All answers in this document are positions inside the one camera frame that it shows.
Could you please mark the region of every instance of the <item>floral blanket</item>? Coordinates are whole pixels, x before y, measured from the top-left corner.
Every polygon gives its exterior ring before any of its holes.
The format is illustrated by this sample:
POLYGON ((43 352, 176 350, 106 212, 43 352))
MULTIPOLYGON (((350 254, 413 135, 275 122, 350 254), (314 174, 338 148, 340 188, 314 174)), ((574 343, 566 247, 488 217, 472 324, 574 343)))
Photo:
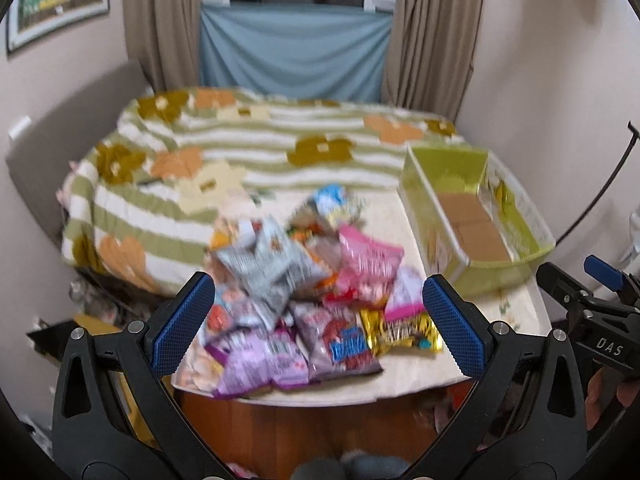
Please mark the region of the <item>floral blanket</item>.
POLYGON ((138 99, 78 165, 63 258, 171 296, 206 270, 226 201, 396 187, 408 141, 462 142, 439 116, 381 105, 208 88, 138 99))

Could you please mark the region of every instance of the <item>yellow box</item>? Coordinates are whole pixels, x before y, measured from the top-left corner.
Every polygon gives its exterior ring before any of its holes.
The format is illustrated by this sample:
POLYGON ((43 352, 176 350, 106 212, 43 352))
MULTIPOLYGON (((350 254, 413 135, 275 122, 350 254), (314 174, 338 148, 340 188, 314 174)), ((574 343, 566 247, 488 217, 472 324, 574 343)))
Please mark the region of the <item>yellow box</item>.
POLYGON ((413 145, 404 162, 399 193, 424 269, 428 274, 444 275, 463 297, 519 285, 556 246, 522 185, 489 150, 413 145), (471 260, 440 205, 439 193, 476 194, 511 261, 471 260))

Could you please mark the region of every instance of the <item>screw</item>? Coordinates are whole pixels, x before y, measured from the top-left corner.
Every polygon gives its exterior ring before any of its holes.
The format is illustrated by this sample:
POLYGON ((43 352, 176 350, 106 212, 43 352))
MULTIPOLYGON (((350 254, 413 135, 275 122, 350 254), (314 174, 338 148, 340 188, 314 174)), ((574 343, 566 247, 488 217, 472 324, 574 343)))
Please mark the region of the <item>screw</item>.
POLYGON ((509 333, 509 325, 502 321, 498 321, 494 323, 494 332, 500 335, 505 335, 509 333))
POLYGON ((142 329, 144 327, 145 324, 142 321, 136 320, 129 323, 129 326, 127 326, 127 330, 132 334, 137 334, 138 332, 142 332, 142 329))
POLYGON ((558 341, 564 341, 566 339, 566 334, 564 333, 563 330, 560 330, 559 328, 556 328, 554 330, 554 337, 558 340, 558 341))
POLYGON ((71 339, 75 339, 75 340, 82 339, 83 335, 84 335, 84 328, 79 326, 78 328, 75 328, 71 333, 71 339))

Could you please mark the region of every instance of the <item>finger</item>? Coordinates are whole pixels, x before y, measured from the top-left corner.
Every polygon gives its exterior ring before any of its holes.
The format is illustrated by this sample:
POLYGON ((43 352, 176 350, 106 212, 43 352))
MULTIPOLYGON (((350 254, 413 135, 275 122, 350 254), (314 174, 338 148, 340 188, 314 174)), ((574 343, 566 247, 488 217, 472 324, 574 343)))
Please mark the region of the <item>finger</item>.
POLYGON ((589 402, 597 402, 602 393, 602 378, 604 377, 604 368, 598 370, 591 380, 589 386, 587 386, 587 399, 589 402))
POLYGON ((620 386, 618 386, 617 392, 620 404, 622 404, 625 408, 631 406, 631 403, 634 402, 634 399, 638 394, 638 390, 640 390, 640 381, 620 384, 620 386))
POLYGON ((595 402, 591 402, 589 399, 585 400, 584 415, 587 419, 587 431, 591 431, 602 415, 602 410, 600 409, 600 404, 597 400, 595 402))

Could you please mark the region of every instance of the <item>headboard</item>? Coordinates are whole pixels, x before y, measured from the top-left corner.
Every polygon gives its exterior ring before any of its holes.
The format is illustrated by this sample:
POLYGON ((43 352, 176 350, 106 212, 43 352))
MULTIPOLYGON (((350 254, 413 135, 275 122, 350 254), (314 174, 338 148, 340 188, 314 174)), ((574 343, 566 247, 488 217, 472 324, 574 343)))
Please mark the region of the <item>headboard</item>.
POLYGON ((143 95, 148 82, 129 61, 52 110, 12 143, 6 164, 15 187, 47 237, 60 247, 63 220, 56 190, 80 160, 111 133, 122 109, 143 95))

